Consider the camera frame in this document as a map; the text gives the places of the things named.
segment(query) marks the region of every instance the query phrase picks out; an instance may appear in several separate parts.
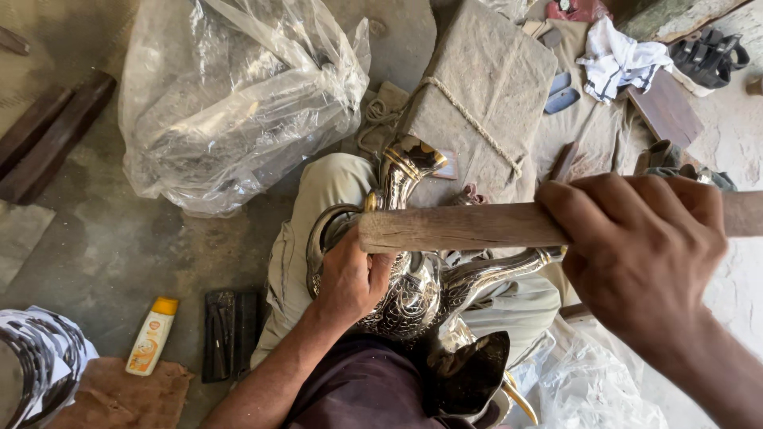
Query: hand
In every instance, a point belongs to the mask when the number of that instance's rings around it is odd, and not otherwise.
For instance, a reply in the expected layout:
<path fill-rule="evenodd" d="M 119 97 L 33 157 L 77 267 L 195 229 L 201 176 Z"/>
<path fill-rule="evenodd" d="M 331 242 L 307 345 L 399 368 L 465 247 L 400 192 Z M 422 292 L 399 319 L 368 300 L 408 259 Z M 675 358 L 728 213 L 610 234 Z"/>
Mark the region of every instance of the hand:
<path fill-rule="evenodd" d="M 581 301 L 637 353 L 691 342 L 707 326 L 702 294 L 726 252 L 718 189 L 605 174 L 543 183 L 536 199 L 573 241 L 562 267 Z"/>
<path fill-rule="evenodd" d="M 360 250 L 358 227 L 324 257 L 324 273 L 315 304 L 321 312 L 347 329 L 364 318 L 381 301 L 389 288 L 389 274 L 395 253 L 373 257 Z"/>

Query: brown cloth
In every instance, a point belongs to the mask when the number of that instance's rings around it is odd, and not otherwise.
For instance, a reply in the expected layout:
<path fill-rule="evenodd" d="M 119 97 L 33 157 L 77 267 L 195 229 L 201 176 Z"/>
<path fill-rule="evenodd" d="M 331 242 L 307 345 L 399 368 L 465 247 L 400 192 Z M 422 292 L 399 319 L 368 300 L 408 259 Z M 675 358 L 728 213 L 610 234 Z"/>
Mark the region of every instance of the brown cloth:
<path fill-rule="evenodd" d="M 393 345 L 370 334 L 343 338 L 302 385 L 288 429 L 474 429 L 457 418 L 428 418 L 421 376 Z"/>
<path fill-rule="evenodd" d="M 172 429 L 180 420 L 194 377 L 179 363 L 160 360 L 150 376 L 124 371 L 127 361 L 100 357 L 88 362 L 75 403 L 48 429 Z"/>

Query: wooden handle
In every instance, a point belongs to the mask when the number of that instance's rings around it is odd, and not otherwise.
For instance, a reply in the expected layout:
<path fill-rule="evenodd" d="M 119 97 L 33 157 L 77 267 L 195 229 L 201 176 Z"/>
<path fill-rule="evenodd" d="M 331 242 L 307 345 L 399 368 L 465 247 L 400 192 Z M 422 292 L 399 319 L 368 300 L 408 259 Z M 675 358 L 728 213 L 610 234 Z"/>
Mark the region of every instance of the wooden handle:
<path fill-rule="evenodd" d="M 728 237 L 763 236 L 763 191 L 724 193 L 723 213 Z M 368 253 L 569 243 L 534 202 L 373 211 L 360 218 L 360 248 Z"/>

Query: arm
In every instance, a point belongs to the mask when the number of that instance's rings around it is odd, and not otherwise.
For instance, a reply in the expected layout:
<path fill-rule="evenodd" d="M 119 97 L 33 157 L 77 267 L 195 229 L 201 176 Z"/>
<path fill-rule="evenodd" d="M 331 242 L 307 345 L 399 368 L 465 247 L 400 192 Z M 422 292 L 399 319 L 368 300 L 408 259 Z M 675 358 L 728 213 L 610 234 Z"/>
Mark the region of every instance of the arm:
<path fill-rule="evenodd" d="M 720 427 L 763 427 L 763 366 L 702 303 L 726 252 L 720 191 L 609 174 L 544 183 L 536 199 L 572 239 L 562 266 L 604 327 Z"/>
<path fill-rule="evenodd" d="M 302 383 L 389 287 L 395 255 L 360 250 L 354 227 L 324 257 L 318 298 L 280 344 L 207 417 L 204 427 L 280 427 Z"/>

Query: white towel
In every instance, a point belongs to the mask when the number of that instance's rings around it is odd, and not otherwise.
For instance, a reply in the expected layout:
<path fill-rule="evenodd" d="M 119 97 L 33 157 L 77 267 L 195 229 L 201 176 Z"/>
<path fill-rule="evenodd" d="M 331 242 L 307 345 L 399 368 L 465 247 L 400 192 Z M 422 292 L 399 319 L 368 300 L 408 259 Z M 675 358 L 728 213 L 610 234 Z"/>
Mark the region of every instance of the white towel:
<path fill-rule="evenodd" d="M 638 43 L 615 30 L 607 17 L 588 31 L 585 50 L 585 56 L 577 60 L 588 76 L 583 89 L 607 104 L 617 96 L 617 87 L 632 83 L 646 92 L 660 66 L 673 70 L 668 47 L 658 42 Z"/>

